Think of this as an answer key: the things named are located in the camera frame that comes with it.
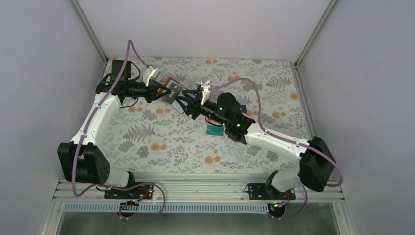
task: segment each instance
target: cable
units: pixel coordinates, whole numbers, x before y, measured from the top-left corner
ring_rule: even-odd
[[[133,78],[133,79],[129,79],[128,81],[137,81],[140,78],[140,76],[141,76],[141,70],[137,67],[137,65],[134,64],[134,62],[131,61],[131,64],[133,64],[134,67],[137,68],[137,70],[138,70],[138,76],[135,77],[135,78]]]
[[[158,189],[160,190],[160,192],[161,192],[161,193],[162,193],[162,195],[163,195],[163,205],[161,206],[160,211],[159,211],[157,214],[153,215],[153,216],[150,216],[150,217],[148,217],[148,218],[131,218],[131,220],[149,220],[149,219],[154,219],[154,218],[158,217],[158,216],[159,216],[159,215],[163,212],[163,210],[164,210],[164,208],[165,208],[165,206],[166,206],[166,195],[164,194],[163,189],[162,189],[160,186],[158,186],[158,185],[156,185],[156,184],[154,184],[154,183],[141,183],[141,184],[138,184],[138,185],[134,185],[134,186],[132,186],[132,187],[129,187],[129,188],[118,188],[118,187],[112,187],[113,189],[120,190],[120,191],[129,191],[129,190],[132,190],[132,189],[134,189],[134,188],[137,188],[137,187],[140,187],[140,186],[144,186],[144,185],[153,185],[154,187],[156,187],[156,188],[158,188]],[[120,207],[120,208],[119,208],[118,215],[119,215],[119,218],[120,218],[120,219],[121,219],[121,218],[125,218],[125,219],[127,219],[127,220],[129,220],[129,219],[130,219],[129,217],[122,216],[122,215],[121,215],[121,211],[122,211],[124,208],[126,208],[126,207],[131,207],[131,206],[136,206],[136,205],[124,205],[124,206],[122,206],[122,207]]]
[[[124,109],[124,108],[130,108],[130,107],[133,107],[135,104],[137,104],[137,101],[138,101],[138,98],[135,100],[134,104],[132,104],[132,105],[127,105],[127,106],[122,106],[122,107],[120,107],[120,109]]]
[[[307,203],[308,203],[308,194],[307,194],[307,191],[305,190],[305,187],[302,187],[302,189],[304,190],[305,197],[304,197],[304,204],[302,205],[301,210],[297,212],[295,215],[292,215],[286,218],[277,218],[277,220],[294,219],[304,212],[305,208],[307,207]],[[274,217],[269,212],[267,212],[267,214],[272,220],[274,219]]]
[[[340,171],[340,168],[339,168],[339,166],[333,161],[333,160],[331,160],[327,155],[325,155],[324,153],[322,153],[321,151],[319,151],[319,150],[317,150],[317,149],[315,149],[315,148],[313,148],[313,147],[311,147],[311,146],[308,146],[308,145],[306,145],[306,144],[303,144],[303,143],[299,143],[299,142],[296,142],[296,141],[293,141],[293,140],[290,140],[290,139],[287,139],[287,138],[284,138],[284,137],[281,137],[281,136],[278,136],[278,135],[276,135],[276,134],[274,134],[274,133],[271,133],[271,132],[268,132],[268,131],[266,131],[265,130],[265,127],[263,126],[263,124],[262,124],[262,120],[261,120],[261,98],[259,97],[259,91],[258,91],[258,88],[256,88],[256,85],[255,85],[255,83],[252,81],[252,80],[250,80],[250,79],[248,79],[248,78],[245,78],[245,77],[241,77],[241,78],[238,78],[238,79],[235,79],[235,80],[233,80],[233,81],[231,81],[231,82],[228,82],[228,83],[226,83],[226,84],[224,84],[224,85],[222,85],[222,86],[218,86],[218,87],[214,87],[214,88],[210,88],[210,90],[211,91],[216,91],[216,90],[220,90],[220,89],[222,89],[222,88],[224,88],[224,87],[226,87],[226,86],[229,86],[230,84],[232,84],[232,83],[234,83],[234,82],[237,82],[237,81],[247,81],[247,82],[249,82],[252,86],[253,86],[253,88],[254,88],[254,90],[255,90],[255,93],[256,93],[256,97],[258,98],[258,124],[259,124],[259,127],[265,132],[265,133],[267,133],[268,135],[270,135],[270,136],[272,136],[272,137],[274,137],[274,138],[277,138],[277,139],[279,139],[279,140],[282,140],[282,141],[284,141],[284,142],[287,142],[287,143],[291,143],[291,144],[295,144],[295,145],[299,145],[299,146],[301,146],[301,147],[304,147],[304,148],[307,148],[307,149],[310,149],[311,151],[313,151],[313,152],[315,152],[315,153],[317,153],[317,154],[319,154],[320,156],[322,156],[323,158],[325,158],[329,163],[331,163],[333,166],[334,166],[334,168],[336,168],[336,170],[337,170],[337,172],[339,173],[339,176],[340,176],[340,180],[339,180],[339,182],[337,183],[337,184],[327,184],[327,186],[328,187],[338,187],[338,186],[340,186],[340,185],[342,185],[342,183],[343,183],[343,173]]]
[[[112,86],[110,87],[110,89],[107,91],[107,93],[104,95],[104,97],[101,99],[101,101],[98,103],[98,105],[93,109],[93,111],[91,112],[91,115],[89,116],[89,118],[87,119],[87,122],[85,123],[84,126],[84,130],[83,133],[79,139],[78,145],[76,147],[75,150],[75,154],[74,154],[74,158],[73,158],[73,165],[72,165],[72,192],[73,195],[75,197],[80,197],[82,196],[86,191],[88,191],[90,188],[95,187],[97,184],[92,184],[88,187],[86,187],[82,192],[77,193],[76,192],[76,166],[78,164],[78,157],[79,157],[79,152],[81,150],[81,146],[82,146],[82,142],[85,139],[85,136],[87,136],[88,133],[88,127],[90,126],[93,117],[95,116],[96,112],[98,111],[98,109],[101,107],[101,105],[105,102],[105,100],[108,98],[108,96],[111,94],[111,92],[114,90],[115,86],[117,85],[118,81],[121,78],[122,73],[124,72],[125,66],[127,64],[127,59],[128,59],[128,55],[130,54],[130,47],[133,48],[134,53],[136,54],[137,58],[144,64],[144,66],[148,67],[148,65],[139,57],[139,55],[137,54],[136,49],[134,48],[133,45],[133,41],[128,40],[128,44],[127,44],[127,51],[125,52],[125,57],[124,57],[124,62],[122,63],[121,66],[121,70],[119,71],[117,78],[115,79],[114,83],[112,84]]]
[[[208,120],[206,119],[206,117],[205,117],[205,122],[209,123],[210,125],[214,125],[214,126],[217,126],[217,127],[222,127],[222,125],[219,125],[219,124],[214,124],[214,123],[212,123],[212,122],[208,121]]]
[[[145,199],[147,197],[148,191],[145,188],[139,188],[136,190],[136,192],[138,191],[144,191],[143,193],[143,199]]]
[[[102,81],[107,81],[108,77],[109,77],[109,76],[111,76],[111,75],[116,75],[116,74],[113,74],[113,73],[107,73],[107,74],[105,75],[105,77],[102,79]]]
[[[108,190],[108,188],[105,188],[105,189],[100,189],[100,188],[98,188],[98,187],[95,187],[96,188],[96,190],[98,190],[98,191],[100,191],[100,192],[106,192],[107,190]]]
[[[290,195],[288,192],[285,192],[285,195],[287,195],[287,203],[285,205],[288,205],[291,202]]]

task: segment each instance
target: black motor joint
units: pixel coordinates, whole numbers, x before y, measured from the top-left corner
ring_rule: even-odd
[[[95,93],[108,92],[110,87],[113,85],[112,81],[102,81],[98,84],[95,89]],[[147,103],[151,103],[161,97],[170,94],[171,89],[164,87],[162,84],[155,80],[150,80],[149,86],[147,87],[144,82],[136,81],[118,81],[112,95],[117,95],[121,103],[125,98],[130,97],[133,99],[143,97]]]
[[[197,90],[183,91],[183,95],[176,97],[176,100],[186,115],[191,116],[192,119],[203,115],[222,124],[225,127],[225,134],[231,140],[246,144],[245,135],[248,133],[247,129],[255,121],[242,114],[243,112],[245,113],[246,106],[241,105],[235,96],[231,93],[222,93],[218,96],[216,103],[207,100],[202,105],[202,90],[200,86],[198,86]]]

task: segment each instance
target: black mount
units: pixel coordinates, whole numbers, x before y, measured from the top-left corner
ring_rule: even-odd
[[[61,143],[58,147],[59,161],[67,181],[72,181],[72,165],[77,146],[77,144],[70,142]],[[92,143],[88,143],[81,146],[79,154],[83,154],[84,158],[78,159],[76,181],[80,183],[104,184],[108,179],[111,166],[99,148]]]
[[[246,188],[246,192],[249,194],[249,200],[295,200],[296,198],[295,192],[291,192],[291,189],[286,192],[280,192],[272,186],[267,187],[266,183],[249,183]]]
[[[321,138],[315,136],[312,140],[308,141],[308,144],[336,162],[327,144]],[[330,179],[334,166],[310,149],[301,153],[300,157],[300,171],[298,176],[300,177],[301,183],[313,191],[322,192]]]
[[[101,92],[108,92],[113,83],[113,81],[101,81],[98,86],[96,86],[95,93],[99,94]],[[164,92],[159,94],[159,89],[164,90]],[[133,99],[144,97],[147,103],[151,103],[152,101],[160,99],[170,93],[171,89],[164,87],[155,80],[150,80],[148,87],[145,86],[144,82],[118,81],[111,92],[112,95],[118,96],[121,103],[127,97],[131,97]]]
[[[235,96],[231,93],[222,93],[218,96],[217,103],[207,100],[202,105],[201,85],[198,85],[197,90],[184,90],[182,93],[184,96],[177,96],[175,99],[186,115],[191,116],[193,120],[203,115],[221,123],[225,127],[225,134],[231,140],[247,144],[245,135],[248,133],[249,126],[255,121],[242,114],[246,106],[236,101]]]
[[[144,197],[144,190],[145,189],[148,193],[146,197]],[[133,199],[146,199],[151,200],[153,199],[153,186],[152,185],[144,185],[132,189],[130,191],[119,191],[115,189],[110,189],[105,191],[104,198],[105,199],[126,199],[126,200],[133,200]]]

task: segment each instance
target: teal box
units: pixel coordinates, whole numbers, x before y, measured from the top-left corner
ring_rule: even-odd
[[[221,126],[214,126],[214,125],[207,125],[206,127],[206,134],[213,135],[213,136],[223,136],[224,127]]]

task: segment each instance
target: floral tablecloth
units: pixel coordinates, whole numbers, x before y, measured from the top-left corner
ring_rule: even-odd
[[[106,73],[111,71],[110,58]],[[142,72],[145,67],[136,57],[130,57]],[[307,138],[306,125],[300,107],[288,61],[201,58],[147,57],[144,60],[161,70],[162,80],[172,77],[185,86],[195,88],[195,82],[210,79],[219,86],[239,77],[257,83],[263,107],[264,125],[284,134]],[[132,67],[132,76],[138,71]],[[241,104],[247,105],[247,116],[258,119],[258,101],[248,83],[234,83],[212,92],[216,101],[221,92],[231,92]],[[124,106],[132,104],[126,99]],[[163,173],[270,173],[291,168],[293,163],[257,146],[235,143],[224,136],[206,134],[203,116],[192,120],[170,106],[144,99],[126,109],[120,109],[107,127],[104,147],[111,152],[110,162],[134,172]]]

